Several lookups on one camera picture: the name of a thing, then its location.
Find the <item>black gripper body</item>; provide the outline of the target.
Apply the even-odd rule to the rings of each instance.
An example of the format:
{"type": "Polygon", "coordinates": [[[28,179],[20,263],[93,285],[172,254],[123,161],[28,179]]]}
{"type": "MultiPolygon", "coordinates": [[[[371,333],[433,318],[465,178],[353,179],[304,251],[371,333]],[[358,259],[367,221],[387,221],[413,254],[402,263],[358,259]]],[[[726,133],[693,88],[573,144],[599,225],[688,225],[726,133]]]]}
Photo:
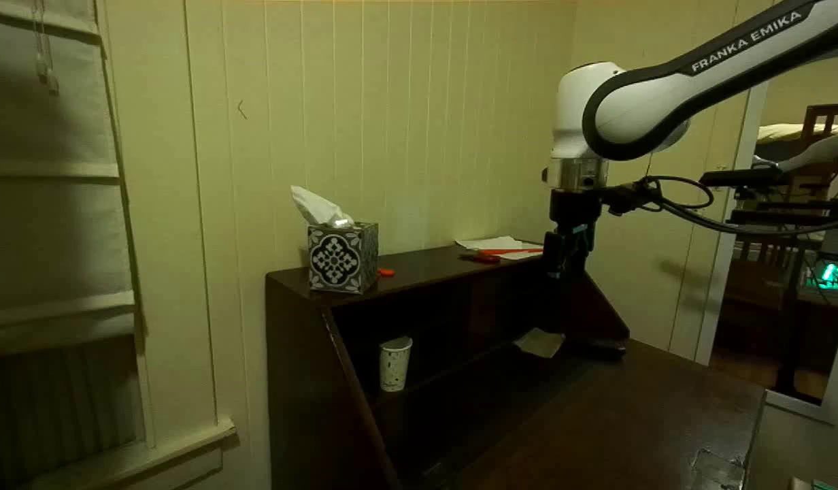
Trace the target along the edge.
{"type": "Polygon", "coordinates": [[[586,273],[599,214],[597,193],[549,193],[552,228],[543,233],[543,266],[552,277],[571,281],[586,273]]]}

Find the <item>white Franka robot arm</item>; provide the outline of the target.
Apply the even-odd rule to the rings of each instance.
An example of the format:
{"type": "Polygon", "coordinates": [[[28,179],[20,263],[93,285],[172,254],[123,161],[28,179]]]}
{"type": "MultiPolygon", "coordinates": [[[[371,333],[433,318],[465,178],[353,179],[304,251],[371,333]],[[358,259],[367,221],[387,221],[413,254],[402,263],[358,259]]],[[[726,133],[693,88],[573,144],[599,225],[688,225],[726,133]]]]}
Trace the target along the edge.
{"type": "Polygon", "coordinates": [[[543,233],[549,276],[586,273],[601,214],[603,163],[669,146],[701,108],[836,52],[838,0],[777,0],[666,62],[620,67],[601,59],[564,74],[546,169],[556,223],[543,233]]]}

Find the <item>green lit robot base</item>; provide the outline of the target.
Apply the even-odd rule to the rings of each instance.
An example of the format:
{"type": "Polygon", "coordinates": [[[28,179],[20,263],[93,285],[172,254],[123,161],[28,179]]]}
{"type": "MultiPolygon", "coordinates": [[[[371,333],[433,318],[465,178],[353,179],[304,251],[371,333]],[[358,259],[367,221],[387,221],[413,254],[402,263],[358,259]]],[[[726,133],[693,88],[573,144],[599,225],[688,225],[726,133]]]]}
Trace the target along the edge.
{"type": "Polygon", "coordinates": [[[838,292],[838,263],[826,261],[817,269],[817,285],[821,292],[838,292]]]}

